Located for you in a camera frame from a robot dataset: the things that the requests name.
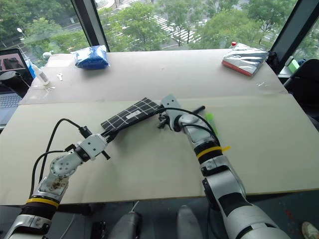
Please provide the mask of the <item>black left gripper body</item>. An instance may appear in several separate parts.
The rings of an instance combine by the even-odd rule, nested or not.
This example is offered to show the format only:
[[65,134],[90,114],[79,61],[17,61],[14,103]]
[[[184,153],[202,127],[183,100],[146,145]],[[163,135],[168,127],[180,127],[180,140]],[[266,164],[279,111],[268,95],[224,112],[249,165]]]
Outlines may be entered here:
[[108,138],[107,137],[103,137],[101,134],[99,135],[99,139],[101,141],[101,151],[104,151],[106,149],[106,147],[108,146]]

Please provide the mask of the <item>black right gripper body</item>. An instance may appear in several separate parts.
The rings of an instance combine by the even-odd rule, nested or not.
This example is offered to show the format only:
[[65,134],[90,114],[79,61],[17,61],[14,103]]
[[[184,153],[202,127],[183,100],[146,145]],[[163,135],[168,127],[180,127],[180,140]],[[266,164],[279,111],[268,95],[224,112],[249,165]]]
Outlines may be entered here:
[[171,118],[171,116],[170,116],[169,112],[162,112],[159,114],[159,120],[165,120],[165,127],[167,126],[170,130],[172,130],[171,125],[170,125],[170,118]]

